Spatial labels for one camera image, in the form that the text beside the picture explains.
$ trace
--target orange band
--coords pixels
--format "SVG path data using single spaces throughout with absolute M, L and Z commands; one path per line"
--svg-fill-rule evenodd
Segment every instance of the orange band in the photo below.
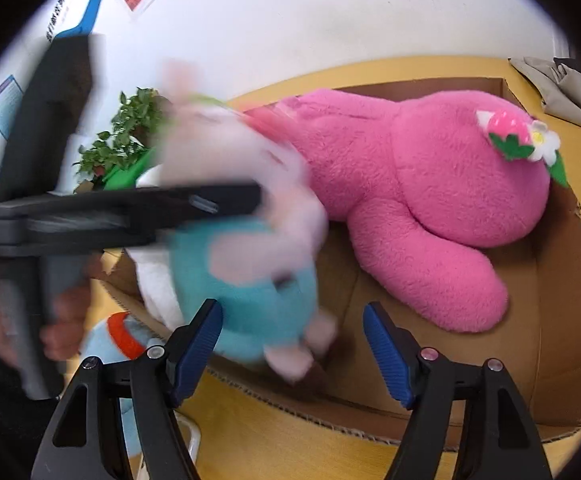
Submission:
M 128 358 L 135 359 L 144 352 L 145 348 L 126 330 L 124 320 L 128 312 L 117 312 L 108 318 L 108 333 L 117 348 Z

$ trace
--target plush toy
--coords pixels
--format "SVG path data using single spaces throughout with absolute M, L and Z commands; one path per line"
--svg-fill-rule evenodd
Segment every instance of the plush toy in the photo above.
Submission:
M 447 330 L 481 332 L 502 318 L 506 286 L 478 248 L 527 235 L 551 175 L 566 185 L 557 134 L 483 92 L 390 102 L 318 90 L 248 115 L 277 124 L 307 160 L 363 269 Z
M 206 298 L 218 300 L 224 328 L 215 352 L 246 364 L 265 360 L 291 384 L 323 381 L 321 360 L 337 336 L 336 319 L 317 304 L 314 258 L 327 230 L 323 206 L 308 187 L 309 175 L 291 144 L 259 133 L 249 120 L 217 102 L 193 98 L 189 76 L 171 68 L 171 117 L 160 147 L 162 164 L 139 184 L 161 186 L 254 180 L 264 190 L 256 215 L 191 222 L 168 237 L 170 269 L 183 319 Z M 174 294 L 149 278 L 151 249 L 131 250 L 144 298 L 170 328 Z
M 79 353 L 83 358 L 95 355 L 104 364 L 118 363 L 139 357 L 149 346 L 163 344 L 161 339 L 154 337 L 135 318 L 126 312 L 118 312 L 94 326 L 82 343 Z M 129 456 L 134 456 L 141 452 L 141 445 L 132 400 L 120 399 L 120 410 L 126 452 Z

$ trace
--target screw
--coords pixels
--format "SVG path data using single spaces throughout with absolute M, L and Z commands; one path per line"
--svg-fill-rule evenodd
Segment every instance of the screw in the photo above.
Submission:
M 97 366 L 97 361 L 99 361 L 99 357 L 95 357 L 94 355 L 87 357 L 82 362 L 82 368 L 85 368 L 86 370 L 90 370 L 91 368 L 94 368 Z
M 488 359 L 488 367 L 493 372 L 500 372 L 503 370 L 503 363 L 499 359 Z
M 149 359 L 159 359 L 165 352 L 163 346 L 155 345 L 146 350 L 146 355 Z
M 424 359 L 424 361 L 436 361 L 439 357 L 439 352 L 430 347 L 422 348 L 419 354 Z

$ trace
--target black sleeve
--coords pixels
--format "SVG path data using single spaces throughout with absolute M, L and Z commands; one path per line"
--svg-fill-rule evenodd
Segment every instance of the black sleeve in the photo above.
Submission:
M 26 397 L 19 373 L 0 360 L 0 478 L 30 478 L 57 403 L 56 399 Z

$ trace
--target green plant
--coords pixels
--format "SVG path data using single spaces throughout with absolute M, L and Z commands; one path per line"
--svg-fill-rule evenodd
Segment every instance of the green plant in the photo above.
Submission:
M 79 147 L 81 159 L 74 164 L 78 173 L 96 178 L 114 166 L 127 170 L 135 164 L 147 152 L 150 136 L 163 120 L 163 101 L 153 88 L 137 88 L 137 94 L 129 98 L 121 92 L 120 109 L 110 121 L 112 133 L 100 132 L 90 148 Z

